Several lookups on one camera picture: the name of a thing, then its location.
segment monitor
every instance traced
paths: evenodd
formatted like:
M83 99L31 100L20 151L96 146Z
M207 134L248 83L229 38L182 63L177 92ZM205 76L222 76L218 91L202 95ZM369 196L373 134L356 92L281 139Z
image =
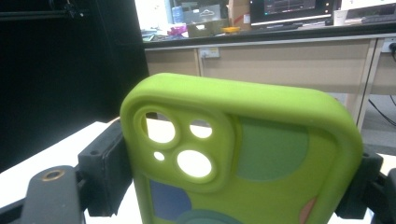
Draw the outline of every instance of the monitor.
M250 0L252 28L326 21L332 17L334 0Z

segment black curtain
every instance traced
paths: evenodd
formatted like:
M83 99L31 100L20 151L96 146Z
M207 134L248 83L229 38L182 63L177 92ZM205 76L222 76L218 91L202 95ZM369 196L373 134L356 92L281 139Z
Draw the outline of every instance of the black curtain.
M0 12L0 172L94 121L114 119L148 75L134 1L87 6L78 19Z

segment cabinet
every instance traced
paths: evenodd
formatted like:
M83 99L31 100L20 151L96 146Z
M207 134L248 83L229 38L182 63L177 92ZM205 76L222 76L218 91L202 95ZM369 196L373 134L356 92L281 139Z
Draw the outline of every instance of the cabinet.
M219 58L201 58L201 46L146 49L146 56L151 75L172 72L343 93L361 128L368 95L396 92L396 63L380 52L382 44L381 37L339 36L210 46L219 48Z

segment power outlet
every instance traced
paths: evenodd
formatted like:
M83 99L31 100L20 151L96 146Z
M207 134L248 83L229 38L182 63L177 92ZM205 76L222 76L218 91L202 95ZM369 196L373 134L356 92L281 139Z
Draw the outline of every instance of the power outlet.
M201 58L219 58L219 48L200 48L199 55Z
M382 46L381 52L384 52L384 53L390 52L389 45L393 44L393 43L396 43L396 37L385 38L384 45Z

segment green phone case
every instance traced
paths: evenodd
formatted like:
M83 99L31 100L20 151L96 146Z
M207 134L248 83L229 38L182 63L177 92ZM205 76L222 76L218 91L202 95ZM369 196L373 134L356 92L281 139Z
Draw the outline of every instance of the green phone case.
M144 224L324 224L361 162L352 118L321 91L159 74L120 119Z

